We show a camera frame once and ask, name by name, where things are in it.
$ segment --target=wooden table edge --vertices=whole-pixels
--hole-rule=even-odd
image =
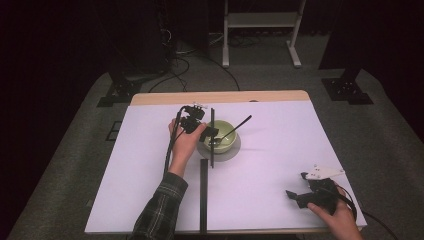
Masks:
[[[237,91],[237,92],[179,92],[179,93],[138,93],[133,96],[130,106],[226,103],[226,102],[274,102],[274,101],[308,101],[307,92],[303,90],[282,91]]]

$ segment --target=black cable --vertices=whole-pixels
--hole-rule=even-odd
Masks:
[[[346,189],[344,189],[342,186],[339,186],[339,185],[336,185],[337,187],[339,187],[339,188],[341,188],[341,189],[343,189],[343,191],[345,191],[345,193],[347,193],[347,195],[349,195],[349,198],[350,198],[350,200],[351,201],[353,201],[352,200],[352,196],[349,194],[349,192],[348,191],[346,191]],[[375,217],[375,216],[373,216],[373,215],[371,215],[370,213],[368,213],[368,212],[365,212],[364,210],[361,210],[361,212],[362,212],[362,214],[364,214],[364,215],[366,215],[366,216],[368,216],[368,217],[370,217],[370,218],[372,218],[372,219],[374,219],[377,223],[379,223],[383,228],[385,228],[386,229],[386,231],[390,234],[390,235],[392,235],[392,237],[393,237],[393,239],[398,239],[397,238],[397,236],[395,235],[395,233],[386,225],[386,224],[384,224],[383,223],[383,221],[381,221],[380,219],[378,219],[377,217]]]
[[[353,218],[356,221],[358,213],[357,213],[356,206],[353,203],[353,201],[349,200],[347,197],[341,195],[340,193],[333,193],[332,191],[325,189],[325,188],[319,188],[319,190],[324,191],[324,192],[326,192],[330,195],[333,195],[333,196],[337,197],[338,199],[342,200],[343,202],[347,203],[347,205],[349,205],[349,207],[350,207],[350,210],[352,210]]]
[[[228,73],[228,75],[230,75],[231,76],[231,78],[234,80],[234,83],[236,84],[236,86],[237,86],[237,91],[241,91],[240,90],[240,86],[239,86],[239,84],[238,84],[238,82],[237,82],[237,79],[234,77],[234,75],[230,72],[230,71],[228,71],[226,68],[224,68],[221,64],[219,64],[218,62],[216,62],[215,60],[213,60],[213,59],[211,59],[210,57],[208,57],[208,56],[203,56],[203,55],[194,55],[194,56],[192,56],[192,57],[203,57],[203,58],[206,58],[206,59],[208,59],[209,61],[211,61],[211,62],[213,62],[213,63],[215,63],[216,65],[218,65],[220,68],[222,68],[225,72],[227,72]]]
[[[168,172],[169,161],[170,161],[170,157],[171,157],[171,151],[172,151],[172,148],[174,147],[174,144],[175,144],[175,141],[176,141],[177,129],[178,129],[178,126],[180,125],[181,113],[182,113],[183,110],[184,110],[184,107],[182,107],[177,112],[177,116],[175,117],[175,123],[174,123],[173,129],[172,129],[171,138],[169,139],[168,150],[166,152],[166,157],[165,157],[165,166],[163,168],[163,174],[164,175]]]
[[[393,239],[398,240],[399,238],[396,236],[396,234],[386,225],[383,223],[383,221],[381,221],[380,219],[374,217],[373,215],[369,214],[368,212],[365,212],[364,210],[362,210],[362,214],[374,219],[377,223],[379,223],[384,229],[386,229],[386,231],[393,237]]]
[[[160,84],[162,84],[163,82],[166,82],[166,81],[168,81],[168,80],[171,80],[171,79],[173,79],[173,78],[175,78],[175,77],[179,77],[179,76],[181,76],[181,75],[183,75],[184,73],[186,73],[189,69],[190,69],[190,63],[187,61],[187,60],[185,60],[185,59],[182,59],[182,58],[176,58],[177,60],[181,60],[181,61],[183,61],[183,62],[186,62],[187,63],[187,68],[183,71],[183,72],[181,72],[181,73],[179,73],[179,74],[175,74],[175,73],[173,73],[173,72],[171,72],[171,73],[173,73],[174,74],[174,76],[171,76],[171,77],[168,77],[168,78],[165,78],[165,79],[163,79],[163,80],[161,80],[161,81],[159,81],[159,82],[157,82],[153,87],[151,87],[150,88],[150,90],[148,91],[149,93],[151,93],[152,91],[153,91],[153,89],[154,88],[156,88],[157,86],[159,86]]]

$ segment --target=white table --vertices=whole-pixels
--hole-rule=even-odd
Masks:
[[[300,176],[314,164],[341,169],[339,160],[304,91],[163,93],[135,95],[122,123],[88,223],[87,233],[129,233],[158,186],[168,146],[168,123],[192,102],[215,109],[216,119],[238,124],[241,148],[215,162],[208,178],[208,233],[307,233],[328,231],[285,190],[310,192]],[[210,119],[205,111],[204,121]],[[200,159],[195,151],[185,173],[189,183],[176,231],[199,232]],[[358,207],[345,175],[333,178]]]

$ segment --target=gray carpet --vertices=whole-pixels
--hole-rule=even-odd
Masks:
[[[318,70],[328,37],[299,36],[296,48],[301,69],[293,68],[285,39],[261,37],[261,42],[251,47],[230,48],[228,71],[243,91],[308,92],[362,209],[384,221],[399,239],[424,239],[423,143],[387,98],[379,81],[365,71],[361,71],[357,83],[373,105],[330,100],[321,78],[339,77],[342,71]],[[227,72],[197,54],[181,56],[190,63],[188,72],[181,76],[187,91],[237,90]],[[220,62],[221,48],[211,48],[210,56]],[[174,61],[173,66],[179,73],[186,65]],[[161,79],[143,84],[140,91],[149,91]],[[113,142],[105,141],[106,136],[114,121],[123,119],[128,106],[120,103],[96,107],[111,83],[105,73],[90,90],[9,239],[126,239],[125,235],[84,233],[90,206],[113,149]],[[180,91],[183,86],[176,78],[153,89]],[[362,231],[366,239],[392,239],[374,220],[367,221],[369,225]],[[298,237],[333,239],[329,234]]]

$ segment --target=wire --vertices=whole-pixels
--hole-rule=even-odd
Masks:
[[[177,129],[178,129],[178,126],[180,125],[180,119],[181,119],[181,114],[183,110],[184,110],[184,107],[181,107],[181,109],[177,112],[177,116],[175,117],[175,122],[174,122],[174,126],[172,128],[172,133],[171,133],[171,138],[169,139],[168,150],[166,151],[165,166],[163,168],[164,175],[168,172],[172,148],[174,147],[174,144],[177,138],[181,135],[180,134],[178,135],[178,137],[176,137]]]
[[[347,195],[349,195],[349,198],[350,198],[350,200],[351,201],[353,201],[352,200],[352,196],[349,194],[349,192],[348,191],[346,191],[346,189],[344,189],[342,186],[339,186],[339,185],[336,185],[337,187],[339,187],[339,188],[341,188],[341,189],[343,189],[343,191],[345,191],[346,193],[347,193]],[[362,212],[362,214],[364,214],[364,215],[366,215],[366,216],[368,216],[368,217],[370,217],[370,218],[372,218],[372,219],[374,219],[377,223],[379,223],[383,228],[385,228],[386,229],[386,231],[390,234],[390,235],[392,235],[392,237],[393,237],[393,239],[398,239],[397,238],[397,236],[396,236],[396,234],[386,225],[386,224],[384,224],[383,223],[383,221],[381,221],[380,219],[378,219],[377,217],[375,217],[375,216],[373,216],[373,215],[371,215],[370,213],[368,213],[368,212],[365,212],[364,210],[361,210],[361,212]]]
[[[381,221],[380,219],[376,218],[375,216],[369,214],[368,212],[365,212],[364,210],[362,210],[362,214],[374,219],[377,223],[379,223],[384,229],[386,229],[386,231],[393,237],[393,239],[396,239],[396,240],[399,239],[396,236],[396,234],[386,224],[383,223],[383,221]]]
[[[227,72],[227,73],[228,73],[228,75],[230,75],[230,76],[231,76],[231,78],[234,80],[234,83],[236,84],[236,87],[237,87],[237,91],[241,91],[241,90],[240,90],[240,86],[239,86],[239,84],[238,84],[237,79],[234,77],[234,75],[233,75],[230,71],[228,71],[226,68],[224,68],[221,64],[219,64],[218,62],[216,62],[215,60],[211,59],[211,58],[210,58],[210,57],[208,57],[208,56],[204,56],[204,55],[195,55],[195,56],[193,56],[193,57],[203,57],[203,58],[206,58],[206,59],[208,59],[209,61],[211,61],[211,62],[215,63],[216,65],[218,65],[218,66],[219,66],[220,68],[222,68],[225,72]]]
[[[176,58],[176,59],[177,59],[177,60],[181,60],[181,61],[183,61],[183,62],[187,63],[187,68],[186,68],[186,69],[184,69],[184,71],[183,71],[183,72],[181,72],[181,73],[179,73],[179,74],[175,74],[174,72],[172,72],[172,71],[171,71],[171,73],[172,73],[174,76],[171,76],[171,77],[165,78],[165,79],[163,79],[163,80],[161,80],[161,81],[157,82],[155,85],[153,85],[153,87],[151,87],[151,88],[150,88],[150,90],[148,91],[149,93],[151,93],[151,92],[153,91],[153,89],[154,89],[154,88],[156,88],[157,86],[159,86],[159,85],[160,85],[160,84],[162,84],[163,82],[166,82],[166,81],[171,80],[171,79],[173,79],[173,78],[178,78],[179,76],[183,75],[184,73],[186,73],[186,72],[190,69],[190,63],[189,63],[187,60],[182,59],[182,58]],[[187,83],[186,83],[184,80],[182,80],[181,78],[179,78],[178,80],[179,80],[179,81],[181,82],[181,84],[183,85],[183,91],[184,91],[184,90],[185,90],[185,91],[187,91],[187,89],[185,88],[185,87],[187,86]]]

